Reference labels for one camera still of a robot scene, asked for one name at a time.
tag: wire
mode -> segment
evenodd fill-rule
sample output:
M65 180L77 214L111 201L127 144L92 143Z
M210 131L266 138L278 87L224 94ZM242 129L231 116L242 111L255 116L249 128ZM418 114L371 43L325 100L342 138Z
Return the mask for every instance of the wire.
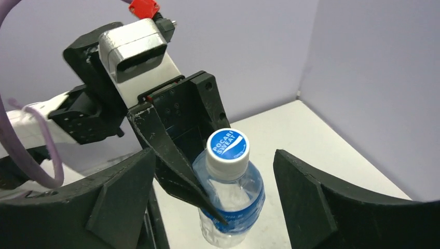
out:
M0 27L3 24L8 13L14 8L21 0L2 0L0 2ZM64 171L61 162L60 155L58 154L55 144L53 142L52 136L50 135L49 128L46 124L44 117L35 109L28 106L21 106L14 99L9 101L13 107L18 109L23 109L26 112L31 113L42 130L42 135L46 142L49 154L53 162L54 178L49 176L40 165L34 160L34 158L28 153L24 148L20 139L17 137L15 130L9 121L8 115L6 113L5 107L3 105L3 100L0 95L0 143L8 152L11 159L15 164L31 178L32 180L38 182L40 185L46 188L58 188L63 185L64 182Z

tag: bottle label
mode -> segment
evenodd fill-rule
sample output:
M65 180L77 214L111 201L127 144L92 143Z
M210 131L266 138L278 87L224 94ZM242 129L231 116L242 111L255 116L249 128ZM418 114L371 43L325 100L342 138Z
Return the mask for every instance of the bottle label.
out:
M239 132L222 130L212 137L210 147L216 156L232 160L244 154L247 144Z
M217 209L217 211L228 222L227 225L222 224L220 221L218 221L216 218L214 218L205 210L202 210L202 212L206 217L212 220L214 226L217 228L218 231L227 234L244 233L248 231L257 221L260 212L263 208L265 199L266 199L266 194L264 192L264 185L263 185L262 190L258 195L257 199L255 199L255 201L247 208L236 212L226 212Z

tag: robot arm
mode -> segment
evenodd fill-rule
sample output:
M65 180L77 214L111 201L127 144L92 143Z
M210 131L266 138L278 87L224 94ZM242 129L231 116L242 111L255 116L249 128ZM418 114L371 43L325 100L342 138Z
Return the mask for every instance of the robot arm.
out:
M142 147L154 151L155 177L164 190L224 222L191 169L208 136L229 127L215 77L181 75L166 52L175 22L163 18L157 4L140 3L155 2L133 1L129 9L139 21L107 24L65 49L65 61L84 85L34 108L47 117L55 142L122 136L127 117ZM148 8L154 11L142 11ZM26 148L45 144L30 116L21 120L20 110L8 115L16 131L26 131L19 135Z

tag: water bottle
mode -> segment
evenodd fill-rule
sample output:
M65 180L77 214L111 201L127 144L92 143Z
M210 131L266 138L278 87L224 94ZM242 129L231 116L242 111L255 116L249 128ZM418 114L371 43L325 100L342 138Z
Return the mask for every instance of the water bottle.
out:
M220 129L209 137L206 150L192 164L212 204L228 222L224 225L199 209L203 236L214 246L240 244L263 208L263 179L249 161L249 151L249 140L242 132Z

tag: purple cable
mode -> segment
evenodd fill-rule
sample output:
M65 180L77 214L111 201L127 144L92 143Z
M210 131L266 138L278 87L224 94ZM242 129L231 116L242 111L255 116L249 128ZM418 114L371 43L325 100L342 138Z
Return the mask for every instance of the purple cable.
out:
M21 0L0 0L0 27L3 24L6 16L9 12L20 2ZM122 0L126 3L131 3L131 0ZM6 152L8 152L11 159L15 164L32 180L38 182L40 185L46 188L58 188L63 185L64 171L62 166L61 157L55 147L55 143L50 134L44 117L35 109L31 107L24 107L20 105L17 100L10 99L9 104L17 109L24 109L24 111L31 113L38 121L40 129L42 131L43 138L46 142L47 150L53 162L53 170L55 177L50 177L40 165L32 158L28 151L24 148L20 139L17 137L12 124L7 116L3 100L0 95L0 143L3 145Z

